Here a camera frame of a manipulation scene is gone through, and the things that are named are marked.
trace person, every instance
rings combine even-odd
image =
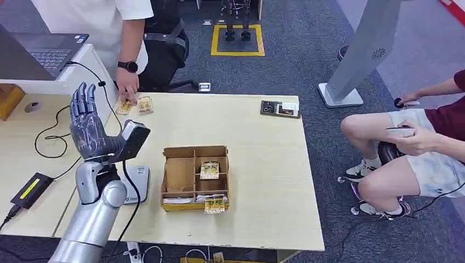
[[[122,101],[137,103],[140,74],[148,63],[143,42],[150,0],[32,0],[51,33],[88,33],[116,81]]]
[[[399,104],[425,96],[465,92],[465,70],[436,85],[407,94]],[[411,137],[389,135],[386,128],[408,125]],[[360,210],[388,218],[410,212],[399,196],[436,197],[459,188],[465,182],[465,96],[451,105],[434,110],[411,108],[396,112],[352,115],[341,122],[343,135],[363,159],[346,171],[349,180],[359,182],[363,201]],[[396,144],[405,156],[381,166],[374,142]],[[465,187],[447,195],[465,195]]]

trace silver robotic arm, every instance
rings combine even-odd
[[[115,163],[134,158],[150,133],[127,120],[118,136],[107,136],[94,100],[95,85],[83,82],[70,103],[71,135],[84,163],[76,169],[78,206],[49,263],[99,262],[127,190]]]

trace black watch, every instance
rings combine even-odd
[[[118,61],[118,67],[122,67],[123,69],[129,71],[130,73],[136,73],[137,69],[139,68],[137,63],[134,61],[130,61],[130,62]]]

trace white sneaker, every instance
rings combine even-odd
[[[355,167],[352,167],[345,171],[347,180],[352,182],[359,182],[364,176],[369,175],[372,171],[376,170],[375,167],[367,166],[365,159],[362,159],[361,163]]]
[[[370,204],[368,204],[365,201],[361,201],[359,204],[359,209],[360,211],[364,212],[365,214],[368,215],[380,215],[380,218],[387,218],[388,220],[393,220],[395,218],[401,218],[403,216],[409,215],[412,209],[410,208],[410,205],[404,201],[399,201],[399,205],[402,208],[402,212],[398,215],[391,215],[387,213],[386,211],[377,211],[374,207],[372,207]]]

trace light shorts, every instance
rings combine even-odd
[[[394,127],[405,120],[418,123],[428,130],[434,131],[424,109],[411,108],[389,112]],[[421,196],[436,197],[459,188],[465,182],[465,164],[441,153],[426,152],[419,156],[407,156],[410,167],[415,173]],[[465,196],[465,186],[446,197]]]

